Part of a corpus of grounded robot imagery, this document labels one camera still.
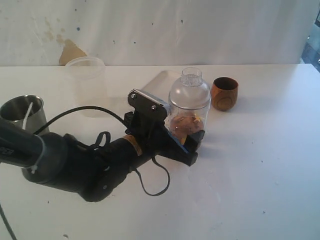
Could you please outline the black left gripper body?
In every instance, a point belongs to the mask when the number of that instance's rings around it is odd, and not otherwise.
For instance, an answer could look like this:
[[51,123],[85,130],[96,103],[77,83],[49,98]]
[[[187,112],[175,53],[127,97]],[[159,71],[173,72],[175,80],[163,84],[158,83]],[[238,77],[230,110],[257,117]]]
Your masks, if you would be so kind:
[[175,139],[165,127],[166,111],[134,110],[124,114],[123,160],[145,163],[153,157],[175,159]]

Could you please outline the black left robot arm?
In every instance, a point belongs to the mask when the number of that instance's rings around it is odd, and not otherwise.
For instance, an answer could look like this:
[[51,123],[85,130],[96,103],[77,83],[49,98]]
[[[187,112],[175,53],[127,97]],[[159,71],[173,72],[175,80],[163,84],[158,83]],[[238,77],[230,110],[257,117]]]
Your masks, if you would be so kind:
[[0,122],[0,160],[21,168],[29,182],[74,192],[87,202],[109,196],[131,172],[156,156],[195,163],[205,132],[197,130],[181,143],[165,127],[137,111],[122,120],[125,136],[111,140],[101,132],[96,142],[85,145],[70,134],[31,134],[5,120]]

